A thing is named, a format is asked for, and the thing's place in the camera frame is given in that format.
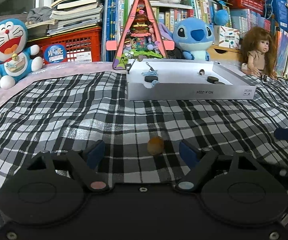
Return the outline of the brown round nut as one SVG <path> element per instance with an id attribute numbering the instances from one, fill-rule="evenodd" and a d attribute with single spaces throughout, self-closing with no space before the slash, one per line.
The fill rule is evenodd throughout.
<path id="1" fill-rule="evenodd" d="M 159 155 L 164 152 L 164 140 L 157 136 L 151 138 L 147 143 L 147 151 L 150 155 Z"/>

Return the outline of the black round disc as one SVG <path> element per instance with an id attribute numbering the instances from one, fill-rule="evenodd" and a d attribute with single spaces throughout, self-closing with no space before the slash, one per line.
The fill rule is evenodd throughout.
<path id="1" fill-rule="evenodd" d="M 215 85 L 224 85 L 223 82 L 219 81 L 217 77 L 214 76 L 208 76 L 206 79 L 209 83 L 213 83 Z"/>
<path id="2" fill-rule="evenodd" d="M 152 75 L 145 76 L 144 81 L 148 83 L 152 83 L 153 81 L 158 81 L 158 77 L 152 76 Z"/>

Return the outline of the light blue plastic clip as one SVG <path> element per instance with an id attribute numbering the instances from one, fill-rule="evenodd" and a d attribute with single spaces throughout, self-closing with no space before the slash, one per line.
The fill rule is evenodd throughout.
<path id="1" fill-rule="evenodd" d="M 142 76 L 143 76 L 143 78 L 145 78 L 145 76 L 149 76 L 149 75 L 152 75 L 152 76 L 157 76 L 158 77 L 158 73 L 157 73 L 157 71 L 155 70 L 155 71 L 149 71 L 149 72 L 143 72 L 142 73 Z M 147 86 L 147 87 L 154 87 L 157 83 L 159 83 L 159 80 L 158 81 L 153 81 L 152 83 L 148 83 L 148 82 L 145 82 L 144 81 L 144 84 L 145 84 L 145 86 Z"/>

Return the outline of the black white plaid cloth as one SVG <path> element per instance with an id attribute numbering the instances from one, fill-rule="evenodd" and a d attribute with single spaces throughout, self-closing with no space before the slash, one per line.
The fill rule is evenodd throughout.
<path id="1" fill-rule="evenodd" d="M 252 100 L 129 101 L 126 76 L 114 72 L 37 81 L 0 108 L 0 187 L 41 151 L 79 151 L 98 140 L 105 142 L 98 172 L 110 184 L 179 179 L 188 171 L 183 139 L 288 167 L 288 141 L 273 135 L 288 128 L 288 82 L 246 80 L 256 86 Z M 164 152 L 150 155 L 147 143 L 157 136 Z"/>

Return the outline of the brown haired doll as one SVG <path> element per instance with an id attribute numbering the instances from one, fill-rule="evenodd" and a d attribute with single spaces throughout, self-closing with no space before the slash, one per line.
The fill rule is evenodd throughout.
<path id="1" fill-rule="evenodd" d="M 277 52 L 271 34 L 261 27 L 252 27 L 242 39 L 240 48 L 241 71 L 260 77 L 277 78 L 274 71 Z"/>

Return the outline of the white cardboard box tray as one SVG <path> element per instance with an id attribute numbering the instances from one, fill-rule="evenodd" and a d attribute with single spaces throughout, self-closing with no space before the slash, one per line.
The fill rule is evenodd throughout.
<path id="1" fill-rule="evenodd" d="M 144 84 L 142 73 L 150 71 L 146 62 L 158 73 L 154 87 Z M 208 76 L 224 85 L 209 83 Z M 133 64 L 126 78 L 128 100 L 252 100 L 256 91 L 238 68 L 212 61 L 144 59 Z"/>

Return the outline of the small black binder clip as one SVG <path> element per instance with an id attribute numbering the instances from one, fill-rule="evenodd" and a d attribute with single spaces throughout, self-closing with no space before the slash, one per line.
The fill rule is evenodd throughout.
<path id="1" fill-rule="evenodd" d="M 133 64 L 136 62 L 136 59 L 134 59 L 131 63 L 127 63 L 126 65 L 125 65 L 125 67 L 126 67 L 126 71 L 127 71 L 127 73 L 129 74 L 129 72 L 130 72 L 130 70 L 131 70 L 131 68 L 132 68 L 132 66 L 133 66 Z"/>

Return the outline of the wooden drawer box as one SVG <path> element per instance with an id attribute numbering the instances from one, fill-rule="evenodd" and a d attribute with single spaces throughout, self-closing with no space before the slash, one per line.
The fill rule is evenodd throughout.
<path id="1" fill-rule="evenodd" d="M 207 49 L 211 61 L 239 61 L 241 53 L 238 49 L 219 47 L 212 45 Z"/>

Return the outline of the white patterned small box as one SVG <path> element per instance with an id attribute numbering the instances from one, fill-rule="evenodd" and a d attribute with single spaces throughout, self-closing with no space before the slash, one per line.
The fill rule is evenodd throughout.
<path id="1" fill-rule="evenodd" d="M 239 49 L 240 31 L 226 26 L 214 26 L 214 44 L 219 47 Z"/>

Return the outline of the blue Stitch plush toy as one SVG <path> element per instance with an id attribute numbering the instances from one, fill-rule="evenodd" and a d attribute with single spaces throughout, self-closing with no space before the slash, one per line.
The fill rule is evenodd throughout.
<path id="1" fill-rule="evenodd" d="M 210 61 L 207 52 L 213 44 L 213 26 L 194 17 L 177 23 L 173 31 L 159 23 L 167 55 L 170 59 Z"/>

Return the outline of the blue box on shelf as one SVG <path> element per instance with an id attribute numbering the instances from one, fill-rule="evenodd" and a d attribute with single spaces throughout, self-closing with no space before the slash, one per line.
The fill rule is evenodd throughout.
<path id="1" fill-rule="evenodd" d="M 288 31 L 287 0 L 263 0 L 263 16 L 267 20 L 273 19 L 277 27 Z"/>

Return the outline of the pink triangular miniature house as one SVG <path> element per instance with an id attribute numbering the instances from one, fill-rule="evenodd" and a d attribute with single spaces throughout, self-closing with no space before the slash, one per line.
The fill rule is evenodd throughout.
<path id="1" fill-rule="evenodd" d="M 166 59 L 174 47 L 162 37 L 149 0 L 134 0 L 120 39 L 106 42 L 106 49 L 115 52 L 114 70 L 126 69 L 132 60 Z"/>

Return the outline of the Doraemon plush toy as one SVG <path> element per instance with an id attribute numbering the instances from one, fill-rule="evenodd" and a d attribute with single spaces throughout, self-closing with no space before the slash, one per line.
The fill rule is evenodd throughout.
<path id="1" fill-rule="evenodd" d="M 26 47 L 28 30 L 18 19 L 10 18 L 0 22 L 0 87 L 9 89 L 29 73 L 43 67 L 38 56 L 40 47 Z"/>

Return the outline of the red basket on shelf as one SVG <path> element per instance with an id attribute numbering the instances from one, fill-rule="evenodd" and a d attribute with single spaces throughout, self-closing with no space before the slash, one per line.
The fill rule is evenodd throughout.
<path id="1" fill-rule="evenodd" d="M 227 0 L 230 9 L 250 9 L 262 14 L 264 12 L 263 0 Z"/>

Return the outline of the stack of books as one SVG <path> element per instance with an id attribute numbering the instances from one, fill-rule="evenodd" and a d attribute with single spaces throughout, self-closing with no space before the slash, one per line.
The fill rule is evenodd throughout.
<path id="1" fill-rule="evenodd" d="M 26 27 L 30 39 L 92 27 L 102 21 L 104 0 L 56 0 L 49 7 L 28 12 Z"/>

